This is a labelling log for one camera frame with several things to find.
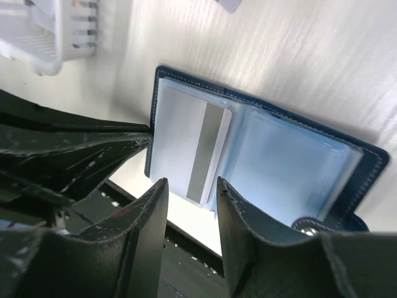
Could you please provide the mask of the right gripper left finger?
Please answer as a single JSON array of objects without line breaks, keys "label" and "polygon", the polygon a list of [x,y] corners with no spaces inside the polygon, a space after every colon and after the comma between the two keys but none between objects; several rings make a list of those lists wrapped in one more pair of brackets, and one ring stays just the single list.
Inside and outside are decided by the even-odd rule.
[{"label": "right gripper left finger", "polygon": [[78,235],[1,230],[1,296],[156,297],[168,197],[168,181],[160,179]]}]

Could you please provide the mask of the diamond print silver card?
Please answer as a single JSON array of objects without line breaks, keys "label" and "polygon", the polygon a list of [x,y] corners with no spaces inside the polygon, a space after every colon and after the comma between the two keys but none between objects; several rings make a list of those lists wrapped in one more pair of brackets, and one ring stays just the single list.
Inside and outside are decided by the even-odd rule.
[{"label": "diamond print silver card", "polygon": [[217,3],[228,13],[234,13],[242,0],[217,0]]}]

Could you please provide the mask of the silver card black stripe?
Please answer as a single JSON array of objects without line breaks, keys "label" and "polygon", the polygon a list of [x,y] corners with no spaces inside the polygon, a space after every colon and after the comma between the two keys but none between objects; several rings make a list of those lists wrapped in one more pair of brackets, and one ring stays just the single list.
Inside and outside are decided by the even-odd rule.
[{"label": "silver card black stripe", "polygon": [[158,97],[150,178],[174,194],[208,201],[232,112],[220,97],[165,87]]}]

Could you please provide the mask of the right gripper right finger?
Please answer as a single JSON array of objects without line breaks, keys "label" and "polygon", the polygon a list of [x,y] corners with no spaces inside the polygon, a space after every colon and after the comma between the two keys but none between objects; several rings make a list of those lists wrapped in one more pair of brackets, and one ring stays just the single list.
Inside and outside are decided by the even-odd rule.
[{"label": "right gripper right finger", "polygon": [[223,270],[231,297],[395,297],[394,233],[299,230],[217,180]]}]

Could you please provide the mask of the white plastic basket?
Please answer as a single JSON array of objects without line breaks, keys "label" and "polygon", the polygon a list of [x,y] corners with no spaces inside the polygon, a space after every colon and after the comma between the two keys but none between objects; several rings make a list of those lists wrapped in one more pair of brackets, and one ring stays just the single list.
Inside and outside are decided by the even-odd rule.
[{"label": "white plastic basket", "polygon": [[1,1],[1,55],[38,75],[96,49],[98,1]]}]

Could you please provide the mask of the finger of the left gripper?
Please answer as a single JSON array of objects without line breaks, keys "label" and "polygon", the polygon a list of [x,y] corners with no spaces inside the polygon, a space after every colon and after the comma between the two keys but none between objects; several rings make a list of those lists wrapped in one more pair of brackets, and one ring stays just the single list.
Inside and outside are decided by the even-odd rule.
[{"label": "finger of the left gripper", "polygon": [[70,114],[1,91],[1,192],[80,201],[152,140],[143,124]]}]

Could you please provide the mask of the blue card holder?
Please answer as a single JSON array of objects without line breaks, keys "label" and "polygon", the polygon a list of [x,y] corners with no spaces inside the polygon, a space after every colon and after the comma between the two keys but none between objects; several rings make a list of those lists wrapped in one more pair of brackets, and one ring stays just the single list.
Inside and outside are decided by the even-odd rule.
[{"label": "blue card holder", "polygon": [[224,99],[232,112],[208,201],[216,209],[216,181],[227,180],[252,205],[293,228],[366,231],[355,214],[388,165],[389,154],[306,117],[166,66],[155,72],[150,126],[165,87]]}]

